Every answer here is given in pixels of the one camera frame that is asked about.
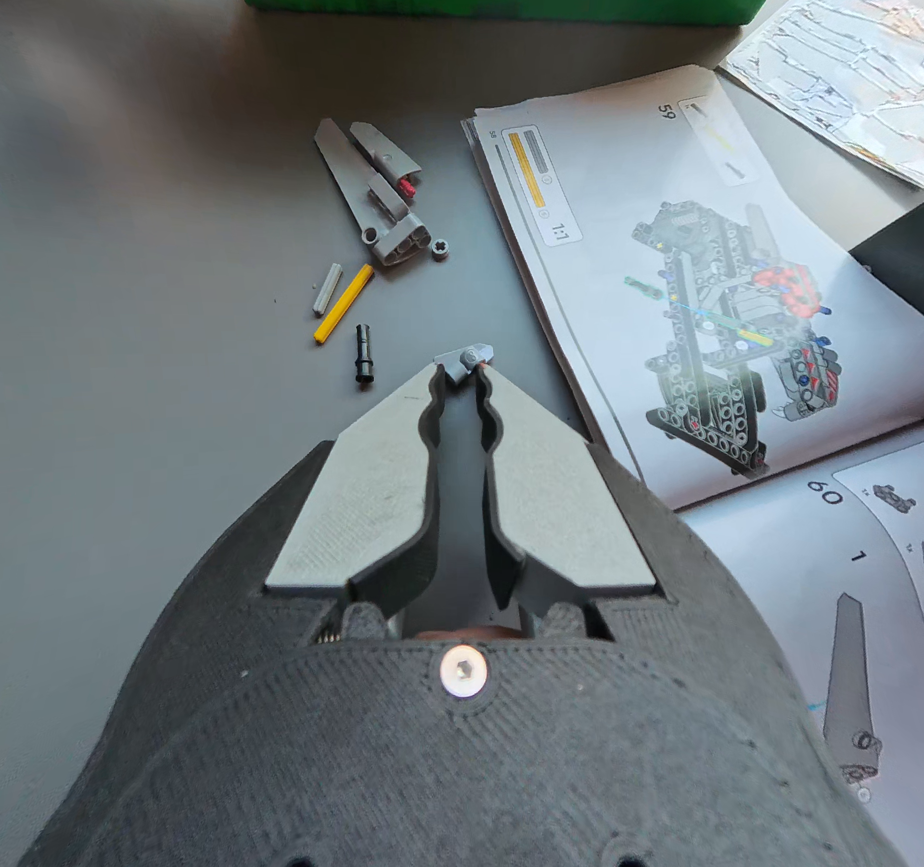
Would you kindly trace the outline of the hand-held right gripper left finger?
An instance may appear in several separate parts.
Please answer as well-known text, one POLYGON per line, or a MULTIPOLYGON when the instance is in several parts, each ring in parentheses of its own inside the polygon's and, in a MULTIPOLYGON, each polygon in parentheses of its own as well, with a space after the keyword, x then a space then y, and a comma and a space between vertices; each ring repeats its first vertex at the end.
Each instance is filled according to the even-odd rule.
POLYGON ((333 443, 264 586, 397 615, 429 587, 440 525, 445 371, 432 364, 333 443))

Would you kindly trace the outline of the grey lego wing assembly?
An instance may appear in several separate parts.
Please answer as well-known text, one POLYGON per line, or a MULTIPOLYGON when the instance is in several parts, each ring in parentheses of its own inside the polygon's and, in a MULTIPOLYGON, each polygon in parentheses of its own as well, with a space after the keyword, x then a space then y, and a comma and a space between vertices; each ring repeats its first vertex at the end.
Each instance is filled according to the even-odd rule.
POLYGON ((422 168, 375 126, 351 124, 344 134, 330 118, 314 141, 346 201, 367 249, 384 267, 427 249, 432 235, 411 208, 422 168))

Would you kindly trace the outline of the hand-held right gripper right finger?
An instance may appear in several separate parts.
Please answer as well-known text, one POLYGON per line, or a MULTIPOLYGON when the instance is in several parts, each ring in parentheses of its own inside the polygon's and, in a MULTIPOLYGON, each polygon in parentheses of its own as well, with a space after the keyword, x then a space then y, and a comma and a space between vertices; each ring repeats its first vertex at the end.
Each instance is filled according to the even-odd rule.
POLYGON ((477 369, 476 393, 497 606, 545 614, 559 602, 653 595, 656 577, 589 441, 490 366, 477 369))

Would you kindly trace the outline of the light grey lego axle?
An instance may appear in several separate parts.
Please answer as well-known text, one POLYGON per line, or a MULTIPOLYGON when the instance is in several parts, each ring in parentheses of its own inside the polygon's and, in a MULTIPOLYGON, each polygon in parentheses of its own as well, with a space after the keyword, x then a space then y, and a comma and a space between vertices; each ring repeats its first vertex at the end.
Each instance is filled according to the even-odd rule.
POLYGON ((318 289, 314 303, 312 304, 312 313, 316 318, 325 316, 329 307, 334 291, 342 278, 343 267, 341 264, 334 262, 331 264, 329 271, 318 289))

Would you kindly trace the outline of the yellow lego axle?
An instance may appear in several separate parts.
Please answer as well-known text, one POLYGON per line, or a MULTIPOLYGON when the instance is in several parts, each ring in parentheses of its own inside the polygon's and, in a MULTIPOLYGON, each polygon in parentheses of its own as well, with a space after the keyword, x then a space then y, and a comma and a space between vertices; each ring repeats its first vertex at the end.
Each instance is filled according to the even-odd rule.
POLYGON ((334 303, 334 306, 330 308, 329 312, 321 320, 320 326, 314 332, 313 340, 316 345, 320 346, 328 341, 333 330, 340 323, 341 319, 353 305, 374 274, 375 270, 370 264, 365 264, 356 274, 334 303))

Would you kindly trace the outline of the small grey lego piece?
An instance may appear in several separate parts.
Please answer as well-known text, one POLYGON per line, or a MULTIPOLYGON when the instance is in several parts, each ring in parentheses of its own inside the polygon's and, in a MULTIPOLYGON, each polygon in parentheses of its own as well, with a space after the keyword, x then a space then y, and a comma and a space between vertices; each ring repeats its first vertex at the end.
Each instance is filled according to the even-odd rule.
POLYGON ((479 365, 490 363, 493 354, 492 346, 476 343, 441 354, 433 363, 444 369, 446 382, 458 388, 479 365))

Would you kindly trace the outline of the black flat object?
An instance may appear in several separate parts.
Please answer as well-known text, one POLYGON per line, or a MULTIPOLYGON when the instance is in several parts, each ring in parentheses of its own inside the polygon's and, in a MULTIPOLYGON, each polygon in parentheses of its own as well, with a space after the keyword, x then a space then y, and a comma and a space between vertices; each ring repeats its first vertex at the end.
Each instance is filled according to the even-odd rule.
POLYGON ((923 311, 923 205, 849 252, 897 296, 923 311))

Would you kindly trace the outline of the printed paper sheet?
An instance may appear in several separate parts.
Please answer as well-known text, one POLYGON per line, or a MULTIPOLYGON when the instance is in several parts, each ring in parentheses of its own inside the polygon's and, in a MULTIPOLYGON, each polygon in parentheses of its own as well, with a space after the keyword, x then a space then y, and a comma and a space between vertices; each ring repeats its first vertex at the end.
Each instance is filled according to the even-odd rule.
POLYGON ((838 150, 922 188, 922 8, 789 0, 721 67, 838 150))

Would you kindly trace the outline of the open lego instruction booklet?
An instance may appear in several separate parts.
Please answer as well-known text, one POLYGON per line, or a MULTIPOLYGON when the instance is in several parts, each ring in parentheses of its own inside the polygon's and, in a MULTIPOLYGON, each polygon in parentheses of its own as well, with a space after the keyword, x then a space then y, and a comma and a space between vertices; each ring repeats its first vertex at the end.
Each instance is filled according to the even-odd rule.
POLYGON ((702 67, 465 129, 593 441, 743 585, 922 865, 922 314, 789 200, 702 67))

